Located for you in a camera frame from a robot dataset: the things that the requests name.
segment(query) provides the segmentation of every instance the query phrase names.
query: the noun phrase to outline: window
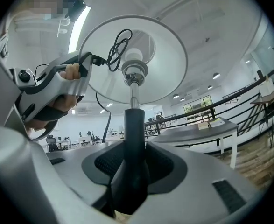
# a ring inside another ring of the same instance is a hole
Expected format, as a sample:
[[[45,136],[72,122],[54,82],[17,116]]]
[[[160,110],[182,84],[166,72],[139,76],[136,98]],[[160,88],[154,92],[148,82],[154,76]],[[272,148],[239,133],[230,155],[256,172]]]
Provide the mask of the window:
[[[195,100],[193,102],[190,102],[188,104],[183,105],[183,109],[185,113],[189,113],[191,111],[195,111],[198,109],[201,109],[203,107],[209,106],[212,104],[211,96],[205,96],[201,99]],[[188,122],[194,122],[189,125],[198,124],[204,121],[208,121],[209,119],[212,119],[211,111],[202,111],[194,115],[190,115],[187,117]]]

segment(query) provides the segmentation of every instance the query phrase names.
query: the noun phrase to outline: book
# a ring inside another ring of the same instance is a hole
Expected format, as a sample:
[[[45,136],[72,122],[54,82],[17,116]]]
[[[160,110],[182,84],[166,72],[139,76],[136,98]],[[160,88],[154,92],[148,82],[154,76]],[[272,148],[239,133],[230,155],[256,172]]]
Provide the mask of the book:
[[[225,122],[223,120],[221,120],[221,118],[217,118],[216,120],[209,122],[209,124],[212,128],[223,125],[224,123]]]
[[[207,129],[210,125],[207,122],[199,123],[198,128],[201,129]]]

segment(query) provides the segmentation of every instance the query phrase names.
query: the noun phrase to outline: person's hand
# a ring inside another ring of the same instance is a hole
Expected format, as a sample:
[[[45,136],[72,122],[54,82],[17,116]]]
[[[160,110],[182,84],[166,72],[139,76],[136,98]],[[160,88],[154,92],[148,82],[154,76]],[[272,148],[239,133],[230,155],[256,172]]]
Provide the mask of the person's hand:
[[[65,71],[61,71],[60,76],[67,80],[79,79],[79,64],[74,63],[66,66]],[[61,110],[63,112],[70,110],[77,104],[77,98],[73,95],[63,95],[59,96],[57,99],[51,101],[48,106],[51,106],[57,110]],[[31,131],[33,128],[35,131],[43,129],[48,124],[48,121],[40,121],[36,119],[32,119],[25,124],[27,132]]]

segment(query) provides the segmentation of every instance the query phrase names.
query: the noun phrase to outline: fluorescent light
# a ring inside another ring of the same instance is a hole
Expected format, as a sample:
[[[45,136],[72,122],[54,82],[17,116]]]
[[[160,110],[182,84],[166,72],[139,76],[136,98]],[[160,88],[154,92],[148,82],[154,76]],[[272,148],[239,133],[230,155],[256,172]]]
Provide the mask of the fluorescent light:
[[[217,79],[219,76],[220,76],[220,74],[216,72],[215,74],[213,74],[213,79],[215,80],[215,79]]]
[[[91,7],[86,6],[85,10],[81,13],[75,24],[73,25],[71,36],[70,36],[70,44],[68,46],[68,53],[76,51],[77,42],[79,40],[79,36],[83,27],[83,24],[86,20],[88,13],[90,12]]]

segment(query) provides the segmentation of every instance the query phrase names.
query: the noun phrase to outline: white ceiling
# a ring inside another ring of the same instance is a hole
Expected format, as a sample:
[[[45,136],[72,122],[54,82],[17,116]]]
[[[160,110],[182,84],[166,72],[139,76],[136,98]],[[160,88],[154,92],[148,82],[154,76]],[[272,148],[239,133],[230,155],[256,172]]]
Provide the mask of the white ceiling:
[[[174,92],[182,96],[197,90],[203,94],[208,85],[214,88],[221,85],[248,49],[261,17],[259,7],[251,0],[86,0],[86,4],[91,10],[78,44],[99,23],[124,14],[158,18],[173,29],[183,41],[189,59],[187,75]],[[39,52],[42,62],[48,63],[67,53],[72,24],[66,28],[68,32],[58,38],[54,32],[38,29],[17,34],[27,47]],[[141,37],[136,44],[143,47],[145,40],[146,37]],[[215,72],[221,74],[217,80],[212,79]],[[174,105],[177,102],[179,100],[173,100],[170,95],[156,103]],[[88,91],[81,103],[95,112],[101,110],[96,104],[95,92]],[[119,110],[128,107],[118,104],[111,106],[111,110],[118,112],[117,106]]]

